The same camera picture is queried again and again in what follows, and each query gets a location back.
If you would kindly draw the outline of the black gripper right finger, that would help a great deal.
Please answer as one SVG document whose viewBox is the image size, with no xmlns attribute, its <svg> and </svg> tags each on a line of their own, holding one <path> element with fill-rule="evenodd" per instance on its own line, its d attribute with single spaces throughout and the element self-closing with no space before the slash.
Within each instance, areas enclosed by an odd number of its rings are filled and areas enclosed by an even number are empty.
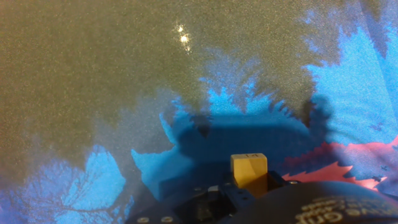
<svg viewBox="0 0 398 224">
<path fill-rule="evenodd" d="M 289 182 L 282 178 L 276 171 L 270 170 L 267 173 L 267 189 L 275 190 L 288 185 Z"/>
</svg>

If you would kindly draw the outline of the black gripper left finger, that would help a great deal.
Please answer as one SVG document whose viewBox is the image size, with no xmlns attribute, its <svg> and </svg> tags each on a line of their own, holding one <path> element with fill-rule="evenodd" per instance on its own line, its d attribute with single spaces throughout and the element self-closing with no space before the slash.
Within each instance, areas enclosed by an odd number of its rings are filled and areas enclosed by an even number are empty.
<svg viewBox="0 0 398 224">
<path fill-rule="evenodd" d="M 131 215 L 125 224 L 228 223 L 254 201 L 254 196 L 248 190 L 238 188 L 232 173 L 227 172 L 218 184 L 180 190 Z"/>
</svg>

